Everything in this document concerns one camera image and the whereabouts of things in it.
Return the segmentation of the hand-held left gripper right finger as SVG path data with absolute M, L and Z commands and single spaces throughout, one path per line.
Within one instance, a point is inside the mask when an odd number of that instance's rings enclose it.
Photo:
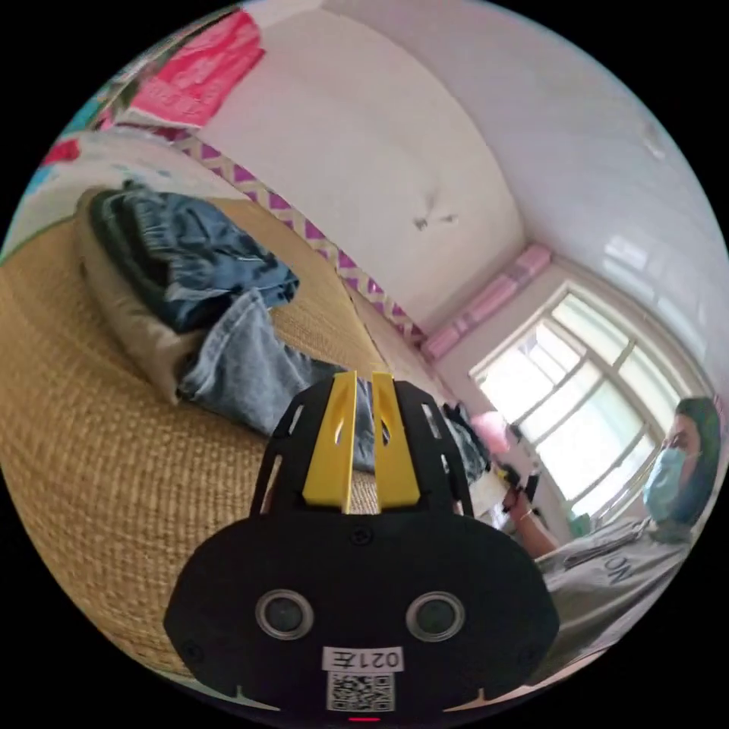
M 420 499 L 420 490 L 393 376 L 373 373 L 372 393 L 378 508 L 386 512 L 414 507 Z

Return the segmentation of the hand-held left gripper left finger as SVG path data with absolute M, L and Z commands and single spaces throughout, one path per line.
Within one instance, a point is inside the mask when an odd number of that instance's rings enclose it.
M 349 513 L 357 380 L 354 371 L 333 378 L 302 491 L 308 507 Z

